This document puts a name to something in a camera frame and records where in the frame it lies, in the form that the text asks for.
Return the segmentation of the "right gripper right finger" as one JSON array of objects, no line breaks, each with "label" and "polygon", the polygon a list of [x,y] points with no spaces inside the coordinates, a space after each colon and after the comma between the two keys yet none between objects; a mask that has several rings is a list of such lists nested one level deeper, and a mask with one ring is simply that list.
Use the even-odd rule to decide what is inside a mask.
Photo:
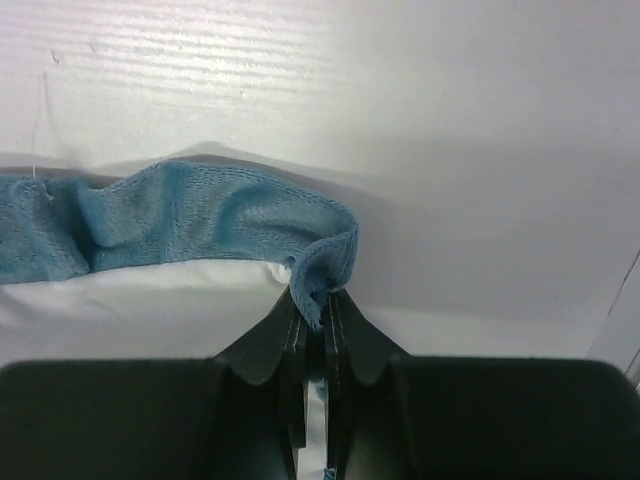
[{"label": "right gripper right finger", "polygon": [[639,396],[609,364],[412,355],[344,292],[323,326],[337,479],[639,475]]}]

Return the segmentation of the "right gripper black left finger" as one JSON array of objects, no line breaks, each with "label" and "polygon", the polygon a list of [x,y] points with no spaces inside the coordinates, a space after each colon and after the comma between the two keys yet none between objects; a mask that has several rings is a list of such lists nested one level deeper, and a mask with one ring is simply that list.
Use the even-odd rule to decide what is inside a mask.
[{"label": "right gripper black left finger", "polygon": [[293,479],[307,325],[284,293],[220,354],[1,371],[5,479]]}]

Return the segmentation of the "blue white bear pillowcase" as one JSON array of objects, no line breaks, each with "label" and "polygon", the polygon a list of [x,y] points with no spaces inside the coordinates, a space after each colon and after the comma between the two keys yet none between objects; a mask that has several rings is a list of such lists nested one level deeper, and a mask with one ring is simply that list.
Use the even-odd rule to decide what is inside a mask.
[{"label": "blue white bear pillowcase", "polygon": [[340,203],[236,165],[171,160],[105,186],[1,179],[1,371],[25,361],[216,356],[284,293],[321,330],[359,227]]}]

